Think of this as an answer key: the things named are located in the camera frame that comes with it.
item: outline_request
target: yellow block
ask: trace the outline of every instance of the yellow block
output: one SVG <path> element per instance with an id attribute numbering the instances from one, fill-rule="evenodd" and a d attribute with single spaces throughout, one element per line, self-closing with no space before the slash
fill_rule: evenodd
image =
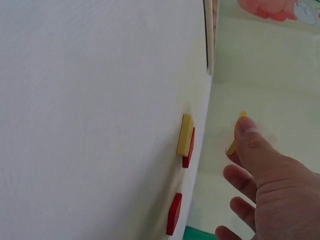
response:
<path id="1" fill-rule="evenodd" d="M 176 154 L 188 157 L 194 126 L 192 116 L 190 114 L 184 114 Z"/>
<path id="2" fill-rule="evenodd" d="M 241 117 L 246 117 L 246 116 L 247 116 L 247 112 L 246 112 L 246 111 L 242 111 L 242 112 L 240 113 L 240 115 L 239 115 L 239 118 L 241 118 Z M 231 145 L 226 148 L 225 154 L 227 154 L 227 155 L 232 155 L 232 154 L 235 153 L 236 149 L 237 149 L 236 142 L 235 142 L 235 140 L 233 140 L 232 143 L 231 143 Z"/>

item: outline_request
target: hand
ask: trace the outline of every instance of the hand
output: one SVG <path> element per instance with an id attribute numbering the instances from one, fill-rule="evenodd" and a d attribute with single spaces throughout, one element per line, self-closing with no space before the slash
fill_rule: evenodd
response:
<path id="1" fill-rule="evenodd" d="M 225 179 L 256 204 L 240 197 L 231 209 L 254 232 L 254 240 L 319 240 L 320 176 L 299 161 L 276 151 L 249 117 L 235 125 L 235 164 L 223 171 Z M 225 226 L 215 230 L 219 240 L 241 240 Z"/>

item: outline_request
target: pink cartoon drawing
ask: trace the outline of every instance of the pink cartoon drawing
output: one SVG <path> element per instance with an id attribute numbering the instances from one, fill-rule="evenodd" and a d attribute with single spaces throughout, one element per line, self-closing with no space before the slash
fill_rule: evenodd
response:
<path id="1" fill-rule="evenodd" d="M 245 11 L 263 19 L 300 20 L 320 25 L 320 8 L 301 0 L 238 0 L 238 3 Z"/>

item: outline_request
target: finger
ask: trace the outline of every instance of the finger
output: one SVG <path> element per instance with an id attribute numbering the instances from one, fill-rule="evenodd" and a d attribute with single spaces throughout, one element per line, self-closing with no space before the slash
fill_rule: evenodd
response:
<path id="1" fill-rule="evenodd" d="M 235 151 L 232 155 L 226 155 L 233 163 L 239 165 L 240 167 L 244 167 L 240 161 L 240 158 L 237 154 L 237 151 Z"/>
<path id="2" fill-rule="evenodd" d="M 257 185 L 254 178 L 237 165 L 228 165 L 223 170 L 224 178 L 241 193 L 256 203 Z"/>
<path id="3" fill-rule="evenodd" d="M 218 226 L 215 230 L 218 240 L 241 240 L 241 238 L 225 226 Z"/>
<path id="4" fill-rule="evenodd" d="M 258 133 L 257 125 L 251 118 L 239 118 L 234 129 L 234 140 L 243 167 L 256 180 L 278 164 L 280 154 Z"/>
<path id="5" fill-rule="evenodd" d="M 241 197 L 234 197 L 230 201 L 230 208 L 238 217 L 244 221 L 254 232 L 256 232 L 255 208 Z"/>

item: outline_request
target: red tile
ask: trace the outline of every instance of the red tile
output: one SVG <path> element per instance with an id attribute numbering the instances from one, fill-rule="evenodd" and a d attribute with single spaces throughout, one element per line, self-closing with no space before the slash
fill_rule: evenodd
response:
<path id="1" fill-rule="evenodd" d="M 168 214 L 168 222 L 166 225 L 166 234 L 172 236 L 174 234 L 181 208 L 182 194 L 176 193 L 172 201 Z"/>
<path id="2" fill-rule="evenodd" d="M 182 157 L 182 167 L 184 169 L 189 168 L 189 163 L 190 163 L 190 160 L 191 160 L 192 152 L 194 151 L 195 134 L 196 134 L 196 128 L 194 127 L 193 131 L 192 131 L 192 137 L 191 137 L 191 143 L 190 143 L 188 156 L 183 156 Z"/>

